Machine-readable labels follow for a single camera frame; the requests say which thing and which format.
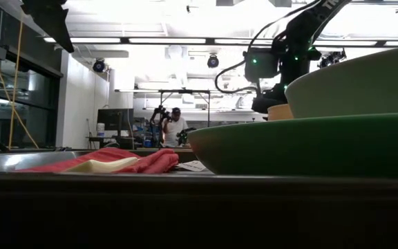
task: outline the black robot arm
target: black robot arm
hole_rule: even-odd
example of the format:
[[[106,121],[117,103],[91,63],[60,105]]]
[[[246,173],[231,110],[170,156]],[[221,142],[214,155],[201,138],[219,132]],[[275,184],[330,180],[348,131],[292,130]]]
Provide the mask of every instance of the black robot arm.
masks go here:
[[[260,113],[267,113],[267,109],[277,104],[286,104],[285,89],[288,84],[310,71],[310,62],[320,59],[320,52],[312,44],[321,34],[327,23],[351,0],[320,0],[310,3],[312,7],[304,10],[291,20],[285,31],[274,38],[269,60],[275,60],[276,68],[270,69],[281,73],[281,82],[270,91],[258,95],[253,101],[252,109]],[[246,60],[245,72],[250,72],[253,65]]]

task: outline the red towel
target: red towel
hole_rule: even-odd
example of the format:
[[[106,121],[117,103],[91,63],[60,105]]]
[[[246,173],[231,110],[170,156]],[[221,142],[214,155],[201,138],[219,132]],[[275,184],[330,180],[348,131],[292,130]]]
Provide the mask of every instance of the red towel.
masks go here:
[[[118,170],[114,173],[160,174],[169,171],[174,165],[177,165],[179,161],[179,156],[172,149],[161,149],[160,151],[157,151],[150,156],[140,157],[127,150],[117,148],[104,148],[72,160],[33,167],[30,169],[23,169],[20,171],[61,172],[70,167],[74,167],[76,165],[84,163],[90,159],[107,163],[130,157],[136,157],[140,160],[136,164],[130,167],[125,167],[124,169]]]

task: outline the window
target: window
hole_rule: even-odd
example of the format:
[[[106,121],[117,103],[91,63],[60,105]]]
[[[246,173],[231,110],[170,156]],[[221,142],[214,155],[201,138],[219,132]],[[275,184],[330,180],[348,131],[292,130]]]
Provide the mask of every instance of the window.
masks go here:
[[[54,112],[24,104],[15,103],[15,109],[27,127],[30,135],[40,147],[55,145],[55,119]],[[8,145],[10,136],[10,119],[12,106],[7,100],[0,99],[0,141]],[[15,116],[13,122],[12,147],[33,148],[20,121]]]
[[[12,97],[15,87],[15,71],[16,64],[14,62],[8,60],[1,62],[1,72],[10,97]],[[53,91],[54,86],[49,77],[28,70],[20,65],[18,68],[16,100],[46,106],[53,105],[57,98],[57,92]],[[5,96],[2,83],[0,83],[1,94]]]

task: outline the man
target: man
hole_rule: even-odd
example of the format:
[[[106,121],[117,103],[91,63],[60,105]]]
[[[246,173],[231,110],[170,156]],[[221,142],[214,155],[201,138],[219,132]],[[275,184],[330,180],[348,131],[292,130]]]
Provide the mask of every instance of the man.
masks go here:
[[[164,121],[164,145],[167,147],[179,146],[176,134],[184,129],[188,129],[187,122],[180,116],[180,109],[178,107],[173,108],[171,121],[169,122],[167,119]]]

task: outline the ceiling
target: ceiling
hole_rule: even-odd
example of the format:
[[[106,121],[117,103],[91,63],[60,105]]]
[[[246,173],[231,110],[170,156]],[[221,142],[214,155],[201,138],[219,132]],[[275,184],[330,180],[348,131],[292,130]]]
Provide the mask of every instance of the ceiling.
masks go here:
[[[216,1],[219,0],[68,0],[64,8],[69,9],[66,23],[72,37],[251,38],[265,24],[302,6],[276,8],[268,0],[243,0],[234,6],[217,6]],[[0,0],[0,7],[14,17],[21,16],[20,5],[20,0]],[[398,6],[349,4],[325,27],[320,38],[398,39],[396,9]],[[25,18],[25,22],[46,36],[31,17]],[[261,37],[273,37],[286,23],[284,20],[272,26]],[[165,45],[78,45],[73,57],[92,64],[95,58],[91,55],[95,51],[113,54],[128,51],[128,56],[106,58],[106,61],[117,70],[135,74],[136,84],[165,82],[174,87],[195,82],[207,87],[213,86],[217,72],[241,61],[245,49],[244,46],[184,46],[182,59],[173,59]],[[353,58],[378,51],[351,48],[347,49],[347,55]],[[210,53],[218,55],[218,68],[208,68]],[[231,81],[233,86],[249,84],[243,77],[243,67],[229,72],[222,81]],[[277,77],[264,85],[278,81]]]

